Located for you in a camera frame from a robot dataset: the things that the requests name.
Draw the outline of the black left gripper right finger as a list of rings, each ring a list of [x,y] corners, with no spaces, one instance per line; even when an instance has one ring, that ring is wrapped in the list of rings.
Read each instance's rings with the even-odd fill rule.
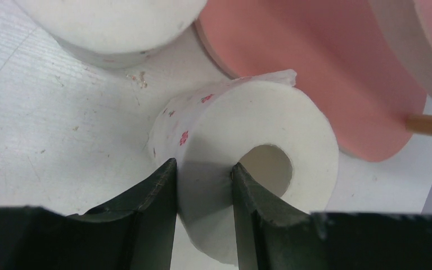
[[[239,269],[432,269],[432,215],[304,213],[236,164]]]

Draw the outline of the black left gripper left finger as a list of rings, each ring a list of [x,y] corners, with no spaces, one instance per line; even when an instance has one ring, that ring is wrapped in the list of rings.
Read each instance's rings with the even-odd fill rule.
[[[0,269],[169,269],[177,162],[86,213],[0,207]]]

